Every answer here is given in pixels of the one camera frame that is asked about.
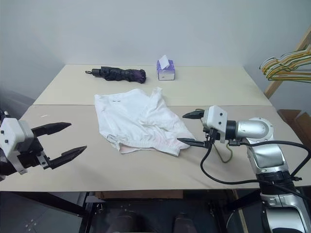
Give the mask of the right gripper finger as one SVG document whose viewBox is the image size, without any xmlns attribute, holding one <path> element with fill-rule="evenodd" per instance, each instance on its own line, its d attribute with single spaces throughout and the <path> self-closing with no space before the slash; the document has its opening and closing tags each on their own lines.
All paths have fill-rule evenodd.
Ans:
<svg viewBox="0 0 311 233">
<path fill-rule="evenodd" d="M 192 138 L 178 138 L 178 141 L 185 143 L 189 146 L 194 146 L 194 147 L 201 147 L 201 148 L 208 148 L 209 143 L 207 141 L 197 141 Z"/>
<path fill-rule="evenodd" d="M 196 109 L 195 111 L 184 114 L 182 118 L 201 119 L 204 116 L 204 113 L 204 109 Z"/>
</svg>

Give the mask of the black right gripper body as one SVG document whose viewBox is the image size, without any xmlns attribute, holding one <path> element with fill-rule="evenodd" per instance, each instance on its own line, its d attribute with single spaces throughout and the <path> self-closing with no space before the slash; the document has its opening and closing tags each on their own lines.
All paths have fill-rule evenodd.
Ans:
<svg viewBox="0 0 311 233">
<path fill-rule="evenodd" d="M 206 140 L 204 141 L 204 147 L 210 148 L 215 141 L 219 140 L 218 130 L 215 128 L 204 128 L 203 132 L 205 133 Z"/>
</svg>

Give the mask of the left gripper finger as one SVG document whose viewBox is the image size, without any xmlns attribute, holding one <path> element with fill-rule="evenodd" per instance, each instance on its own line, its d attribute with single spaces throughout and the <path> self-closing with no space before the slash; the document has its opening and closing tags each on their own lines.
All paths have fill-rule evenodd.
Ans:
<svg viewBox="0 0 311 233">
<path fill-rule="evenodd" d="M 55 169 L 57 167 L 60 167 L 64 164 L 72 161 L 78 155 L 80 155 L 86 148 L 87 148 L 87 146 L 82 146 L 82 147 L 74 148 L 74 149 L 71 149 L 71 150 L 68 150 L 68 151 L 62 153 L 60 157 L 55 158 L 53 160 L 50 160 L 49 168 Z"/>
<path fill-rule="evenodd" d="M 38 126 L 32 128 L 31 131 L 33 133 L 34 138 L 38 138 L 42 135 L 51 135 L 57 133 L 59 131 L 64 130 L 65 128 L 71 126 L 71 123 L 67 122 L 57 122 L 57 123 L 49 123 L 42 126 Z"/>
</svg>

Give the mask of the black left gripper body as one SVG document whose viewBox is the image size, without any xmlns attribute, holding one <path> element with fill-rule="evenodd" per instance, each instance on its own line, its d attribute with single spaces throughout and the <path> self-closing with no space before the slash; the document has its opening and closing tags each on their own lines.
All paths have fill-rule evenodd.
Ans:
<svg viewBox="0 0 311 233">
<path fill-rule="evenodd" d="M 29 148 L 25 151 L 20 151 L 17 156 L 24 168 L 42 166 L 43 169 L 51 168 L 50 158 L 45 154 L 44 149 L 35 137 Z"/>
</svg>

